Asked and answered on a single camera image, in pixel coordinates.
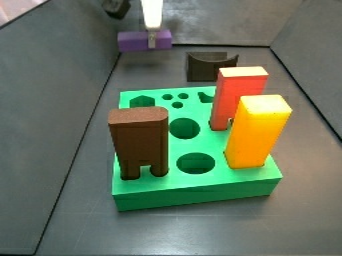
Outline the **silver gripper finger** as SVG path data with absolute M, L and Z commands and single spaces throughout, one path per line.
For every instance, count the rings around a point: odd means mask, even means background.
M 163 0 L 140 0 L 144 18 L 144 27 L 148 33 L 148 48 L 156 45 L 156 33 L 161 27 Z

